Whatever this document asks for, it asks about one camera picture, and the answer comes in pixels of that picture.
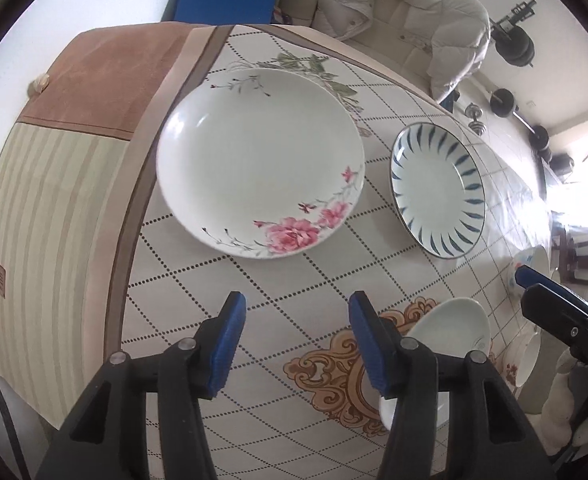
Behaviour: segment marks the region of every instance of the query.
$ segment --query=round white plate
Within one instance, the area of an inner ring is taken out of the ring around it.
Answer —
[[[278,258],[325,240],[363,186],[359,133],[343,106],[297,74],[212,76],[168,118],[156,173],[176,219],[234,256]]]
[[[453,298],[443,301],[439,306],[421,317],[419,322],[407,333],[437,354],[465,357],[471,350],[489,354],[490,323],[483,307],[469,298]],[[450,394],[439,392],[437,427],[450,419]],[[378,404],[380,420],[388,428],[392,427],[396,399],[380,398]]]
[[[472,250],[485,222],[485,192],[476,163],[449,131],[416,123],[394,142],[396,207],[421,247],[439,258]]]

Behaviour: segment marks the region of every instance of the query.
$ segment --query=brown ornate scroll pattern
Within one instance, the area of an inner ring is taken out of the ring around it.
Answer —
[[[405,335],[437,302],[416,298],[403,312],[389,310],[381,317],[391,319]],[[363,395],[365,368],[352,330],[341,330],[330,341],[330,348],[313,350],[292,359],[283,371],[296,386],[314,393],[312,406],[346,428],[362,428],[367,436],[385,434],[378,407]]]

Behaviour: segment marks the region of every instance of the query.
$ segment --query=striped fabric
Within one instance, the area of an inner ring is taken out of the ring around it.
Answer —
[[[87,268],[128,144],[17,123],[0,156],[0,375],[57,428],[89,379]]]

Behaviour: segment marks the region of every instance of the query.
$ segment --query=table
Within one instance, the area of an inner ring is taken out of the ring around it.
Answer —
[[[240,290],[247,322],[228,383],[215,400],[201,403],[219,478],[374,478],[386,432],[349,330],[347,298],[365,290],[402,332],[443,300],[474,298],[490,320],[492,358],[500,358],[525,324],[506,292],[508,263],[528,246],[549,250],[548,215],[502,159],[424,94],[342,53],[328,57],[321,45],[291,34],[299,30],[265,30],[235,27],[210,73],[269,62],[313,80],[320,70],[335,74],[338,98],[356,120],[366,153],[359,203],[320,246],[265,262],[197,242],[156,186],[136,244],[122,348],[136,357],[161,352],[193,335],[230,290]],[[322,68],[310,63],[312,56]],[[421,250],[392,207],[391,145],[405,125],[418,121],[457,136],[482,175],[488,204],[482,239],[458,260]],[[151,397],[148,453],[152,474],[162,478],[154,402]],[[434,470],[444,464],[446,428],[437,440]]]

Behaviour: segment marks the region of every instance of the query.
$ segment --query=black cable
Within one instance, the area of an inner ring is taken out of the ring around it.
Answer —
[[[1,417],[3,419],[3,425],[5,426],[5,431],[7,431],[7,437],[10,441],[10,446],[12,447],[12,452],[14,453],[14,459],[16,460],[16,465],[18,466],[18,471],[21,474],[22,480],[32,480],[30,477],[30,472],[27,469],[27,463],[25,462],[25,457],[23,456],[23,449],[21,449],[21,443],[18,440],[18,435],[16,434],[16,428],[14,427],[14,422],[12,421],[12,415],[10,414],[10,410],[7,407],[7,403],[5,402],[5,398],[1,392],[0,388],[0,412]]]

